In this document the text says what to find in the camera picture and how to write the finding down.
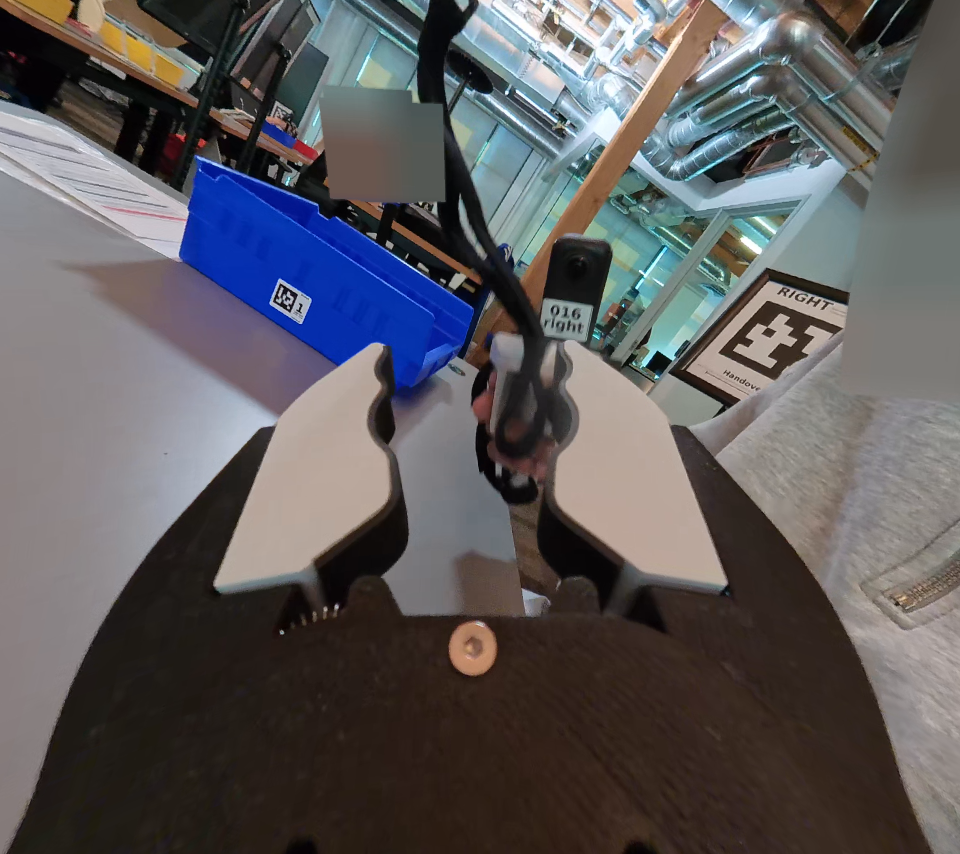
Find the black round lamp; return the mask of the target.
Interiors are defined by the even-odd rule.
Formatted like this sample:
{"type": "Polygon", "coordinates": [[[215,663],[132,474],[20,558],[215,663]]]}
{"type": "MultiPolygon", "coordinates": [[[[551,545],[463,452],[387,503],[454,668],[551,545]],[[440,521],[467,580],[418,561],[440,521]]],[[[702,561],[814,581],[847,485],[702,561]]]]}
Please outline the black round lamp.
{"type": "Polygon", "coordinates": [[[451,49],[446,57],[446,65],[456,79],[452,97],[448,103],[448,111],[453,113],[465,91],[480,95],[489,95],[494,91],[494,84],[486,70],[471,56],[458,49],[451,49]]]}

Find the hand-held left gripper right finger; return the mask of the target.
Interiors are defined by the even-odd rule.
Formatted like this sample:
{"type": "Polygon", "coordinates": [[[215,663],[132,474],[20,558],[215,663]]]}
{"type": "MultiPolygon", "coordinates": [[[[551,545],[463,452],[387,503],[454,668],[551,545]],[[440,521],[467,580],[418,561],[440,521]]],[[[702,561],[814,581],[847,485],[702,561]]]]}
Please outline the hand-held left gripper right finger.
{"type": "Polygon", "coordinates": [[[581,344],[558,346],[558,414],[536,543],[604,612],[645,588],[722,596],[729,578],[662,410],[581,344]]]}

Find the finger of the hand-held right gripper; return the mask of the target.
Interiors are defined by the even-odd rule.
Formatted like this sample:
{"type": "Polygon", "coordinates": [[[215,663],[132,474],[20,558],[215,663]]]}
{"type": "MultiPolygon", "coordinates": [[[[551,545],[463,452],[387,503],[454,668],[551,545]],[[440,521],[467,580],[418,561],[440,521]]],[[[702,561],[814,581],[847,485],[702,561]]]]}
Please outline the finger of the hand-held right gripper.
{"type": "Polygon", "coordinates": [[[535,373],[535,415],[565,419],[565,353],[563,344],[545,344],[535,373]]]}
{"type": "Polygon", "coordinates": [[[527,433],[527,377],[523,371],[522,336],[498,332],[491,343],[489,359],[495,375],[488,420],[490,436],[498,447],[521,447],[527,433]]]}

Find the large framed marker sign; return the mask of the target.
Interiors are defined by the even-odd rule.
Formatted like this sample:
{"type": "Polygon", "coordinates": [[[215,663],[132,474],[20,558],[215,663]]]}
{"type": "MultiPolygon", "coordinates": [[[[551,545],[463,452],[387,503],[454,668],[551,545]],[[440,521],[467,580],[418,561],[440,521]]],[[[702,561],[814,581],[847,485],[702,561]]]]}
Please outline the large framed marker sign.
{"type": "Polygon", "coordinates": [[[730,408],[842,332],[848,304],[846,290],[766,269],[670,372],[730,408]]]}

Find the long wooden workbench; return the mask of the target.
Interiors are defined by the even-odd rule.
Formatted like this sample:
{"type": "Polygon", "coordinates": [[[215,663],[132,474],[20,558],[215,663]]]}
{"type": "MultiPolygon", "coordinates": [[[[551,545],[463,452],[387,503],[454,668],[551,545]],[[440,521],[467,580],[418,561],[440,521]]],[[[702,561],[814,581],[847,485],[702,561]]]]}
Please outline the long wooden workbench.
{"type": "MultiPolygon", "coordinates": [[[[190,121],[196,114],[198,99],[195,96],[155,77],[103,46],[97,36],[89,37],[74,29],[73,21],[58,24],[19,0],[1,0],[1,8],[11,18],[29,26],[34,33],[43,35],[43,44],[47,48],[54,44],[78,52],[82,60],[72,68],[76,76],[93,80],[103,87],[123,94],[132,102],[148,106],[157,112],[165,112],[174,119],[190,121]]],[[[207,116],[211,124],[241,141],[246,141],[253,131],[249,126],[226,116],[212,106],[207,116]]],[[[315,159],[311,148],[306,148],[307,153],[304,153],[295,147],[285,146],[265,132],[258,136],[256,148],[292,165],[307,166],[315,159]]]]}

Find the wooden beam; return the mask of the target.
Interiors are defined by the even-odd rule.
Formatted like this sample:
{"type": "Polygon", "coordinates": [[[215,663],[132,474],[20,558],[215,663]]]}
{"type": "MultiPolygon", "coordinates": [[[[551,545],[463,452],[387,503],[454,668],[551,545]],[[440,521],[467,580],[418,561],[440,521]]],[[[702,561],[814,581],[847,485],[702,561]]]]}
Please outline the wooden beam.
{"type": "Polygon", "coordinates": [[[726,13],[711,0],[701,0],[682,31],[678,32],[524,273],[521,284],[534,308],[541,308],[543,302],[554,243],[566,234],[583,234],[594,221],[727,19],[726,13]]]}

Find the person's right hand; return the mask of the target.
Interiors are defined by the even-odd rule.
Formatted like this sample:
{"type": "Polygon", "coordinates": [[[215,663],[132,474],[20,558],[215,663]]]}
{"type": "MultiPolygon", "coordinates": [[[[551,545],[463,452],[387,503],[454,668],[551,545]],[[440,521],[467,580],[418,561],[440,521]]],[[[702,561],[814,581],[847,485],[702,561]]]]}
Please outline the person's right hand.
{"type": "Polygon", "coordinates": [[[477,422],[474,447],[478,471],[506,504],[531,504],[541,494],[556,441],[546,435],[538,442],[535,453],[520,459],[510,460],[502,454],[490,430],[496,385],[497,374],[487,364],[480,368],[471,387],[471,410],[477,422]]]}

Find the person's grey sweatshirt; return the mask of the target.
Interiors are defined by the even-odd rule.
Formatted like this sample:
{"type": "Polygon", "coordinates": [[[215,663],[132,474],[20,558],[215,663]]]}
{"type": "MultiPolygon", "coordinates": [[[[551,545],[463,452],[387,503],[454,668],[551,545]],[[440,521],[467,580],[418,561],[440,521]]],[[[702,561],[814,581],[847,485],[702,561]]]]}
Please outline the person's grey sweatshirt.
{"type": "Polygon", "coordinates": [[[930,847],[958,852],[958,588],[893,600],[958,549],[958,406],[783,397],[716,454],[840,615],[930,847]]]}

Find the blue plastic bin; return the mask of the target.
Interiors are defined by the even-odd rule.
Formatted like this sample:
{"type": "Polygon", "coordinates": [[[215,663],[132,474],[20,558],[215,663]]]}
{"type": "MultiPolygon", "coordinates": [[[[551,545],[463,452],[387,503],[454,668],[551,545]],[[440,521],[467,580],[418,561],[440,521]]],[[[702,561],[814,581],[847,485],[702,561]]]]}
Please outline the blue plastic bin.
{"type": "Polygon", "coordinates": [[[388,345],[404,390],[458,356],[474,315],[314,202],[203,158],[179,258],[331,363],[388,345]]]}

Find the white printed paper sheet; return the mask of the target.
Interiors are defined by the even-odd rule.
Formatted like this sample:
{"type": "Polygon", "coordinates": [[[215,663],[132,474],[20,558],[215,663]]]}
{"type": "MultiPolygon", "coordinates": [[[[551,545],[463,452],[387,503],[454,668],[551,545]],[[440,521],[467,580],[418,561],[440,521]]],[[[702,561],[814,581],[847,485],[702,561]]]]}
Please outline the white printed paper sheet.
{"type": "Polygon", "coordinates": [[[179,259],[188,212],[153,183],[41,119],[3,114],[2,164],[140,244],[179,259]]]}

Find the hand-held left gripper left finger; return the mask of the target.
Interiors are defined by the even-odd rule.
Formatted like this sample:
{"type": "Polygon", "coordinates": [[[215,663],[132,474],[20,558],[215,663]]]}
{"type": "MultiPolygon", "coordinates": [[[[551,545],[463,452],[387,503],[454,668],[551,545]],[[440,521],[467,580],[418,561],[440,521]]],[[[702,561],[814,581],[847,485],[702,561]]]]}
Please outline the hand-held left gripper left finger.
{"type": "Polygon", "coordinates": [[[343,604],[409,542],[395,432],[392,352],[374,343],[280,416],[213,580],[221,595],[294,586],[343,604]]]}

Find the black monitor stand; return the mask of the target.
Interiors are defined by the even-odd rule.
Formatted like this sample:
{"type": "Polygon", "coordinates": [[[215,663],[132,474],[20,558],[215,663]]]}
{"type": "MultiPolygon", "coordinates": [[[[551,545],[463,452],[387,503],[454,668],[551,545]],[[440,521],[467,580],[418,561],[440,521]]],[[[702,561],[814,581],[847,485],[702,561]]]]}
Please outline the black monitor stand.
{"type": "Polygon", "coordinates": [[[249,3],[249,0],[230,0],[222,38],[201,81],[196,108],[186,125],[183,146],[173,168],[170,186],[178,192],[185,187],[188,170],[196,154],[201,134],[210,119],[212,103],[221,87],[225,73],[228,72],[232,51],[235,49],[249,3]]]}

